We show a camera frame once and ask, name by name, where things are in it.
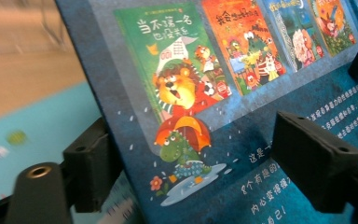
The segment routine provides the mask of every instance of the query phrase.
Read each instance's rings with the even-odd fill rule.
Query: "cartoon lion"
[[[206,85],[200,81],[197,70],[187,61],[171,63],[153,80],[159,98],[173,105],[177,116],[194,116],[201,110],[217,103],[205,93]]]

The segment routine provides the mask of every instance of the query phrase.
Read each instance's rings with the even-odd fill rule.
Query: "green book cover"
[[[114,14],[158,122],[194,116],[231,94],[193,3]]]

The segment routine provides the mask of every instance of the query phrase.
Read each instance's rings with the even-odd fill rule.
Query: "cartoon crocodile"
[[[253,70],[255,67],[258,68],[259,82],[261,85],[265,85],[278,76],[275,58],[261,36],[249,32],[245,33],[243,37],[249,42],[246,63],[250,64]]]
[[[212,170],[211,166],[206,166],[200,160],[199,154],[178,131],[170,133],[161,148],[159,156],[166,162],[177,161],[173,175],[169,176],[173,183],[177,179],[193,175],[196,177],[196,184],[199,184],[202,182],[201,175],[207,175]]]

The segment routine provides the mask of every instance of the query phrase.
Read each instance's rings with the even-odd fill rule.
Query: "red umbrella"
[[[205,124],[200,119],[190,116],[171,117],[165,120],[158,128],[155,144],[162,146],[172,131],[181,133],[198,152],[206,146],[211,146],[211,136]]]

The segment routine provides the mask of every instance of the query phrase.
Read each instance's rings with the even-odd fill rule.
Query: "orange book cover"
[[[203,0],[202,6],[240,94],[286,73],[255,0]]]

